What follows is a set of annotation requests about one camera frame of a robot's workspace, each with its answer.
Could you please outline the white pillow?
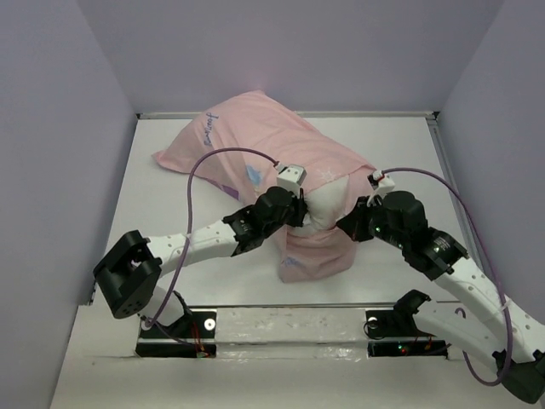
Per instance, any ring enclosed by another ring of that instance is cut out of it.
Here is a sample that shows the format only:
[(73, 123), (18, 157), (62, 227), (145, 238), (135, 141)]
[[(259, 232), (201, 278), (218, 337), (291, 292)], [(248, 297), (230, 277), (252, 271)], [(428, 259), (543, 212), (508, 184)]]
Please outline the white pillow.
[(295, 228), (297, 236), (307, 237), (331, 230), (345, 213), (349, 176), (329, 181), (323, 186), (304, 193), (307, 214), (303, 226)]

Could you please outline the pink printed pillowcase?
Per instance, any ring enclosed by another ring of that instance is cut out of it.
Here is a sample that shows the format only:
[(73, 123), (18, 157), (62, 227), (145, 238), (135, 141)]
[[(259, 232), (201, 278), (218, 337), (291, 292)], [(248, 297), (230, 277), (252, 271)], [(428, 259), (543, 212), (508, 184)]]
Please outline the pink printed pillowcase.
[[(342, 217), (359, 197), (372, 192), (368, 177), (375, 167), (368, 160), (261, 91), (235, 96), (200, 113), (153, 157), (161, 167), (187, 174), (206, 153), (213, 155), (198, 166), (195, 175), (244, 205), (276, 185), (278, 173), (269, 158), (304, 167), (304, 193), (349, 176)], [(294, 229), (283, 227), (273, 235), (283, 282), (323, 279), (353, 265), (357, 245), (336, 225), (307, 237), (295, 235)]]

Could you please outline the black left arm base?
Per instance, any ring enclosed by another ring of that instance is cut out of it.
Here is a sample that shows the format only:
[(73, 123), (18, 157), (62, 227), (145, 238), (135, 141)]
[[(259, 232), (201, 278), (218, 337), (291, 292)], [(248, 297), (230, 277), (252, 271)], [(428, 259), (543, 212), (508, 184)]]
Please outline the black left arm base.
[(156, 323), (146, 328), (142, 321), (135, 354), (141, 358), (213, 359), (216, 357), (215, 330), (217, 311), (210, 308), (190, 309), (175, 291), (171, 300), (183, 307), (184, 315), (165, 326)]

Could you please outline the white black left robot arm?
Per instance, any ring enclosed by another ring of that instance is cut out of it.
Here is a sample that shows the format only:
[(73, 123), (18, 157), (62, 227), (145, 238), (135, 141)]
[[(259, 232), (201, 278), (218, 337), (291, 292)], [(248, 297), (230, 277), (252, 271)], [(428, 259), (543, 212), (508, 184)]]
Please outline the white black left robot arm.
[(209, 259), (253, 251), (285, 226), (300, 227), (307, 213), (303, 192), (274, 186), (230, 216), (193, 233), (143, 237), (125, 233), (95, 266), (95, 282), (117, 320), (138, 315), (178, 337), (191, 310), (175, 293), (158, 286), (166, 274)]

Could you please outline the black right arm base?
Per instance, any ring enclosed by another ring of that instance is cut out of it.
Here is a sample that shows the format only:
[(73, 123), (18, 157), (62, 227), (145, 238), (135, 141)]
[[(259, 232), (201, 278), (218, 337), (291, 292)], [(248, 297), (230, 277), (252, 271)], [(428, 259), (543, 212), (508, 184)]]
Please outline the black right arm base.
[(448, 357), (450, 344), (416, 327), (414, 317), (431, 297), (411, 290), (391, 308), (365, 312), (363, 332), (370, 358)]

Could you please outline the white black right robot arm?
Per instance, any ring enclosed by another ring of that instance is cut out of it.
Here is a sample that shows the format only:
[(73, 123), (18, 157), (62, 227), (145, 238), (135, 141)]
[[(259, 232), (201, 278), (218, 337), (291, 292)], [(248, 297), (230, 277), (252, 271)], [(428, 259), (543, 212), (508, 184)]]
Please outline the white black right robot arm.
[(479, 268), (448, 233), (429, 226), (422, 202), (398, 191), (361, 197), (337, 222), (352, 241), (380, 239), (401, 251), (405, 262), (449, 292), (471, 315), (441, 308), (419, 291), (393, 307), (393, 327), (440, 336), (496, 373), (513, 396), (537, 403), (544, 395), (544, 325), (527, 314)]

